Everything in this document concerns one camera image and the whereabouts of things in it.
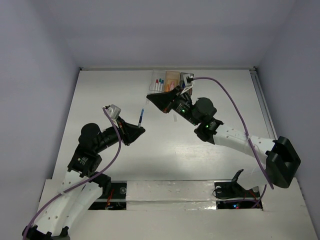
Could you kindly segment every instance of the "black mount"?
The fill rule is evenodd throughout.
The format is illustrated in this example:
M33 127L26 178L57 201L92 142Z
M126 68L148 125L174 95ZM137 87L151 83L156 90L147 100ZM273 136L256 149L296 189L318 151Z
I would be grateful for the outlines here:
M26 238L28 240L70 240L70 237L68 235L69 228L67 226L62 229L59 236L51 236L52 233L49 231L44 234L38 231L37 228L38 226L34 225L29 229L28 233L26 234Z
M174 110L194 126L199 125L195 134L204 142L215 144L213 135L217 128L224 124L214 118L217 109L212 101L206 97L200 97L195 104L187 92L182 93L183 88L176 86L172 91L148 94L146 96L159 110L165 114Z
M146 131L143 127L125 122L121 117L118 117L116 122L121 140L127 146ZM81 129L78 141L79 145L67 168L69 172L80 173L81 178L84 176L90 178L102 161L98 153L116 144L119 139L112 126L101 132L97 124L88 123Z

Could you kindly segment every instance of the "white wall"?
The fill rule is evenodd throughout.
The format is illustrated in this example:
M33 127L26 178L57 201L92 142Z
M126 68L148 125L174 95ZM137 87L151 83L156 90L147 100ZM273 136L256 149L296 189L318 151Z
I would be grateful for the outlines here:
M79 68L42 0L1 0L0 33L0 238L18 240L52 176Z
M258 67L278 135L294 144L297 177L320 234L320 1L298 0Z
M256 66L295 0L46 0L82 67Z

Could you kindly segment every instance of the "purple cable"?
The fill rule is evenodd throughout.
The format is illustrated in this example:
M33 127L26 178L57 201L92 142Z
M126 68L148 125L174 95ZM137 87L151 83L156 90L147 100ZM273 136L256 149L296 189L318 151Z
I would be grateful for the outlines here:
M225 92L225 94L228 96L228 98L229 98L230 101L232 102L232 105L234 106L235 111L236 111L236 113L238 114L238 116L239 116L239 118L240 118L240 120L241 120L241 122L242 122L245 135L246 135L246 137L248 138L248 137L249 137L249 131L248 131L247 125L246 125L246 123L245 123L245 120L244 120L244 118L242 117L242 115L241 115L241 113L240 113L240 111L239 111L239 109L238 109L235 101L232 99L231 95L228 93L228 91L225 89L225 87L224 87L218 80L216 80L216 79L214 79L214 78L212 78L212 77L200 76L200 77L194 77L194 78L193 78L193 80L201 80L201 79L207 79L207 80L214 81L214 82L216 82L216 83L222 88L222 90ZM260 167L260 169L261 169L261 171L262 171L265 179L267 180L267 182L268 182L268 184L270 185L271 189L274 189L274 186L273 186L270 178L268 177L266 171L264 170L264 167L263 167L262 164L261 164L261 161L260 161L259 156L258 156L258 154L257 154L257 151L256 151L256 149L255 149L255 147L254 147L254 144L252 143L252 141L251 141L250 138L248 138L248 142L249 142L249 145L250 145L250 147L251 147L251 149L252 149L252 151L253 151L253 155L254 155L254 157L255 157L255 159L256 159L256 162L258 163L258 165L259 165L259 167Z
M84 180L82 182L79 182L77 183L76 185L64 190L63 192L66 194L70 191L72 191L73 189L83 185L83 184L86 184L87 182L95 179L96 177L100 176L104 171L106 171L108 168L110 168L110 166L115 162L115 160L117 159L119 153L120 153L120 150L121 150L121 137L120 137L120 134L119 134L119 131L117 129L117 126L114 124L114 122L112 121L111 117L108 115L107 111L106 111L106 108L103 107L103 112L104 114L106 115L106 117L109 119L112 127L114 128L115 130L115 133L118 137L118 140L119 140L119 147L118 147L118 150L114 156L114 158L111 160L111 162L104 168L102 169L100 172L98 172L97 174L93 175L92 177L88 178L87 180ZM45 210L52 202L54 202L56 199L58 199L59 197L61 197L62 194L59 193L58 195L54 196L51 200L49 200L42 208L40 208L40 210L34 215L34 217L31 219L31 221L29 222L28 226L26 227L26 229L24 230L23 232L23 238L22 240L26 240L27 239L27 232L29 231L31 225L34 223L34 221L36 220L36 218L40 215L40 213Z

